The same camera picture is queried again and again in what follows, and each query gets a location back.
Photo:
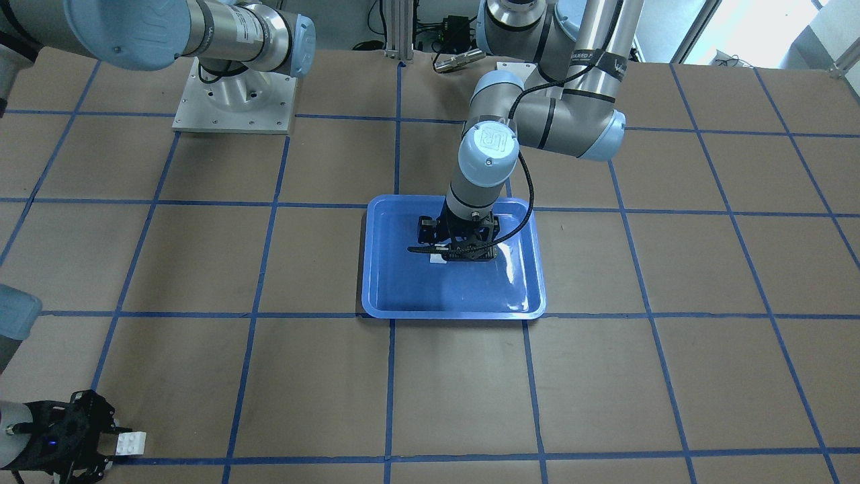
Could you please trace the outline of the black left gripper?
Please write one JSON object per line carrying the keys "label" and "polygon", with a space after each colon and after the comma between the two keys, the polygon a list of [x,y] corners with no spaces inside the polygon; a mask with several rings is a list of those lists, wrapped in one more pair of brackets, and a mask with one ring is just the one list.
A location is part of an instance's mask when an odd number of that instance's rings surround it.
{"label": "black left gripper", "polygon": [[500,232],[497,216],[464,220],[442,212],[440,217],[421,216],[418,222],[418,253],[443,254],[447,261],[490,261],[497,257],[492,244]]}

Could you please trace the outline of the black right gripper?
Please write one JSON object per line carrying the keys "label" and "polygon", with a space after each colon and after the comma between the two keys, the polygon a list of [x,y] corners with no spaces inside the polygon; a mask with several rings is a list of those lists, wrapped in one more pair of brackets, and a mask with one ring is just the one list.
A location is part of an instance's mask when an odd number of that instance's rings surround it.
{"label": "black right gripper", "polygon": [[22,483],[22,471],[41,471],[55,483],[95,483],[113,457],[99,453],[99,439],[116,432],[116,410],[93,390],[69,402],[2,401],[1,466]]}

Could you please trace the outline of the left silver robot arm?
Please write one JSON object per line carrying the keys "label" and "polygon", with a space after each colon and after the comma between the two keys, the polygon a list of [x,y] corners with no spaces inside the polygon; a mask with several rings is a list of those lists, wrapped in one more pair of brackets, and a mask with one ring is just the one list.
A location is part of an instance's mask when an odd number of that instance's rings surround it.
{"label": "left silver robot arm", "polygon": [[446,261],[497,256],[494,208],[523,147],[581,159],[615,156],[626,116],[615,96],[626,76],[642,1],[482,1],[479,49],[529,61],[526,79],[481,77],[470,98],[458,161],[440,215],[422,216],[411,252]]}

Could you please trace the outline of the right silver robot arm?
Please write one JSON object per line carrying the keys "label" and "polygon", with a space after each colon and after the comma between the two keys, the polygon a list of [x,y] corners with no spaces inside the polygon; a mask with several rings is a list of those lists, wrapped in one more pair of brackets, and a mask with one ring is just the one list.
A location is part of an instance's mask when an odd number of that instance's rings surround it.
{"label": "right silver robot arm", "polygon": [[[2,107],[20,71],[43,47],[129,71],[158,71],[198,59],[198,79],[218,85],[252,75],[269,98],[267,75],[301,79],[316,54],[312,19],[280,1],[3,1]],[[117,424],[93,390],[67,402],[2,402],[2,471],[43,472],[55,483],[95,483],[116,460],[144,453],[146,434]]]}

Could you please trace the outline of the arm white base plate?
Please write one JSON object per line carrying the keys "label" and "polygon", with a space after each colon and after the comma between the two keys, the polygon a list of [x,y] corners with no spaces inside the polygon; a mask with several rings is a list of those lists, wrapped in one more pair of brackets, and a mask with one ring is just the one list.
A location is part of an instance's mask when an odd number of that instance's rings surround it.
{"label": "arm white base plate", "polygon": [[185,81],[172,128],[196,134],[277,134],[291,131],[299,79],[245,71],[204,83],[197,59]]}
{"label": "arm white base plate", "polygon": [[528,77],[535,70],[533,63],[497,62],[497,70],[510,71],[520,77]]}

